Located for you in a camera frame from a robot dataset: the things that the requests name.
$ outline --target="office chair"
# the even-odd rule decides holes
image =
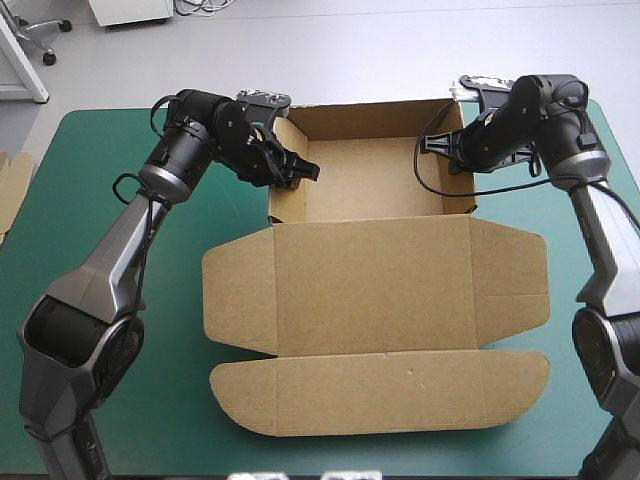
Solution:
[[[71,25],[71,22],[69,20],[56,19],[29,24],[29,22],[27,22],[24,18],[13,16],[4,0],[0,0],[0,13],[9,25],[9,29],[18,40],[27,42],[34,47],[37,47],[40,50],[44,51],[44,54],[42,55],[42,61],[45,65],[53,65],[54,63],[56,63],[56,55],[53,51],[53,48],[51,48],[51,46],[47,45],[46,43],[42,43],[41,41],[36,40],[30,34],[34,30],[38,30],[42,27],[49,27],[52,25],[58,25],[58,28],[62,32],[70,32],[73,26]]]

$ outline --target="chair wheel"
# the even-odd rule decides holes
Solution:
[[[71,30],[73,30],[73,25],[71,25],[71,22],[69,20],[63,20],[58,24],[58,28],[61,32],[70,32]]]
[[[42,62],[45,65],[51,66],[54,65],[56,63],[56,56],[53,53],[45,53],[44,55],[42,55]]]

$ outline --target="silver arm segment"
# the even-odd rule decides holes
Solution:
[[[108,324],[131,312],[148,211],[149,199],[137,194],[87,260],[55,279],[45,295]],[[153,231],[167,211],[159,202],[152,202]]]
[[[607,317],[640,312],[638,230],[618,202],[593,186],[577,189],[571,201],[594,269],[577,301]]]

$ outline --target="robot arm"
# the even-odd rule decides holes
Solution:
[[[463,83],[470,82],[463,77]],[[640,231],[609,190],[611,160],[586,106],[588,89],[572,75],[529,75],[478,90],[482,113],[467,127],[427,136],[424,150],[445,155],[450,170],[492,172],[541,160],[553,185],[573,203],[594,274],[573,340],[600,406],[614,418],[580,477],[640,475]]]
[[[142,188],[87,260],[49,285],[18,331],[20,413],[52,479],[111,478],[91,410],[142,347],[146,252],[171,207],[190,197],[212,161],[255,186],[293,189],[319,174],[273,134],[275,118],[287,114],[286,95],[243,91],[234,101],[183,90],[162,100],[169,100],[167,120],[136,177]]]

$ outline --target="corrugated cardboard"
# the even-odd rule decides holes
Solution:
[[[448,100],[292,108],[275,131],[287,148],[320,166],[317,182],[271,189],[269,215],[281,222],[359,220],[467,213],[472,198],[426,192],[413,175],[416,135]],[[437,131],[461,128],[451,108]],[[473,176],[450,175],[445,159],[423,155],[421,173],[435,188],[472,191]]]
[[[468,215],[276,224],[203,277],[209,338],[281,357],[478,348],[549,317],[544,240]]]
[[[9,155],[0,152],[0,245],[27,194],[33,167],[33,158],[27,153],[18,153],[9,161]]]
[[[473,199],[414,178],[416,135],[446,102],[278,119],[280,141],[320,165],[318,181],[272,189],[275,225],[203,259],[207,335],[279,356],[213,371],[240,425],[277,436],[484,428],[540,395],[542,354],[478,348],[548,319],[543,239],[471,218]],[[436,131],[462,126],[456,106]],[[473,190],[446,159],[419,158],[435,188]]]
[[[224,411],[274,436],[486,428],[518,418],[544,389],[537,352],[431,351],[276,358],[217,366]]]

